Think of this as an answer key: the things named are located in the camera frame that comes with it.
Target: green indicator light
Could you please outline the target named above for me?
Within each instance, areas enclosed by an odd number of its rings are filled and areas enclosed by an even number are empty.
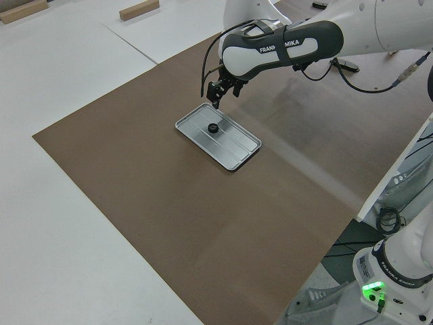
[[[366,290],[371,290],[374,288],[381,288],[381,287],[383,287],[383,285],[384,285],[383,282],[378,281],[378,282],[374,282],[371,284],[366,284],[365,286],[363,286],[363,290],[366,291]]]

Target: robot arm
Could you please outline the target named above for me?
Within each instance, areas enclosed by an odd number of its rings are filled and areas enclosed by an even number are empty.
[[[281,66],[304,70],[321,59],[433,46],[433,0],[334,0],[315,17],[293,24],[270,0],[227,0],[224,27],[254,20],[221,38],[224,92]]]

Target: brown paper sheet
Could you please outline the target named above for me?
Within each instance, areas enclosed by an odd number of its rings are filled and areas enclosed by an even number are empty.
[[[301,19],[317,13],[307,2],[279,7]],[[431,113],[428,69],[382,95],[335,70],[320,83],[262,73],[221,102],[263,141],[229,173],[174,128],[204,101],[209,43],[34,138],[206,325],[270,325]],[[413,56],[356,57],[353,80],[387,86]]]

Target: brown cylindrical object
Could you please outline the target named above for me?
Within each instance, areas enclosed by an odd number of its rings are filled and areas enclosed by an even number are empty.
[[[5,24],[9,24],[10,22],[15,22],[18,19],[35,14],[47,8],[47,0],[34,0],[25,5],[20,5],[19,7],[7,10],[6,12],[1,12],[0,20]]]
[[[138,5],[123,9],[119,11],[120,19],[123,21],[130,20],[146,12],[158,9],[160,7],[159,0],[146,0]]]

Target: metal tray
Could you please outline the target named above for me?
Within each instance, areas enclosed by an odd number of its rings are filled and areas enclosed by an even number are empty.
[[[210,124],[218,131],[209,131]],[[262,146],[253,134],[212,105],[204,103],[176,122],[176,129],[229,171],[240,168]]]

